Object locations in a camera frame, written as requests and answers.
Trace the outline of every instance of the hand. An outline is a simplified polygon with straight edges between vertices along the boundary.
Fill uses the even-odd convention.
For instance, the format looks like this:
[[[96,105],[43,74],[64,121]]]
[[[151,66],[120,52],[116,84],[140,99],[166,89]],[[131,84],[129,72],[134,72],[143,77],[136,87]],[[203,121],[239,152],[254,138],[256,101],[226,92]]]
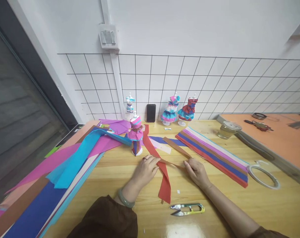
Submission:
[[[189,159],[188,162],[183,161],[187,172],[191,179],[197,184],[202,190],[212,186],[209,181],[205,167],[202,163],[196,159]]]
[[[156,163],[159,161],[160,158],[147,155],[136,167],[131,181],[136,184],[140,190],[153,179],[154,175],[159,169],[159,167],[156,166]]]

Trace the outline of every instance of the wire grid panel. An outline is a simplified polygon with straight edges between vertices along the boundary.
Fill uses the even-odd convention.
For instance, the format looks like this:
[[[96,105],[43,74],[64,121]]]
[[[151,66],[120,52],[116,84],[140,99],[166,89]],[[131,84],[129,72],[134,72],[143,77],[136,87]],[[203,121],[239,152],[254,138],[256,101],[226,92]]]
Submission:
[[[220,113],[300,113],[300,60],[119,54],[119,99],[109,54],[59,55],[90,119],[121,119],[119,100],[125,103],[129,93],[142,119],[149,103],[159,119],[175,92],[179,109],[196,95],[199,120]]]

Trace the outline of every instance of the wall outlet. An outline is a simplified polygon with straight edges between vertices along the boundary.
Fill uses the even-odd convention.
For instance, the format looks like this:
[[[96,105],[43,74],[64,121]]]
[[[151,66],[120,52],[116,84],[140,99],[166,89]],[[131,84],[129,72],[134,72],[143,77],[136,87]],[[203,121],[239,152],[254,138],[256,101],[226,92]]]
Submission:
[[[118,32],[116,30],[116,26],[100,24],[99,38],[100,38],[101,48],[119,50]]]

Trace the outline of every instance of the miniature mannequin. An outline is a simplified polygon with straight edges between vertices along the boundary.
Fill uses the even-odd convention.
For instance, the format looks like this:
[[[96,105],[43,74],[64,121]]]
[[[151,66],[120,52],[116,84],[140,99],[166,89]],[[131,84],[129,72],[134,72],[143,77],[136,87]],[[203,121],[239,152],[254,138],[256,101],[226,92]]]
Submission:
[[[133,113],[132,103],[135,102],[135,100],[133,97],[131,97],[131,93],[129,93],[129,96],[126,97],[126,100],[127,100],[127,112],[129,113],[129,118],[131,119],[131,114]]]
[[[182,109],[180,109],[177,114],[179,115],[179,119],[185,121],[191,121],[194,118],[195,113],[195,104],[197,103],[198,99],[195,99],[196,94],[193,98],[188,99],[187,105],[185,105]],[[186,126],[184,121],[179,121],[178,124],[180,126]]]
[[[143,138],[143,126],[141,125],[140,116],[137,116],[137,112],[134,112],[134,117],[130,120],[131,130],[128,132],[128,138],[132,140],[132,153],[134,156],[142,153],[142,147],[140,141]]]
[[[171,122],[177,121],[177,101],[180,100],[179,96],[176,96],[176,92],[174,96],[170,97],[169,104],[165,107],[165,110],[161,116],[161,121],[163,125],[168,126]]]

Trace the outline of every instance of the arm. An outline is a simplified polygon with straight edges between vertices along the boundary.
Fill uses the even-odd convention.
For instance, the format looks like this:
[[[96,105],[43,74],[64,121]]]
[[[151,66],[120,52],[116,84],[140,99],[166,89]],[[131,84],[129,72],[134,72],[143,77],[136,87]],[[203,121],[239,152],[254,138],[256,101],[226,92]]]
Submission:
[[[188,162],[184,161],[184,165],[190,177],[216,206],[238,238],[250,237],[260,228],[258,223],[209,181],[203,164],[190,159]]]
[[[122,195],[134,202],[141,189],[154,177],[160,158],[147,155],[136,167],[132,178],[122,189]],[[68,238],[79,237],[137,237],[137,215],[131,208],[123,206],[118,196],[112,199],[98,198],[89,208],[82,221],[72,230]]]

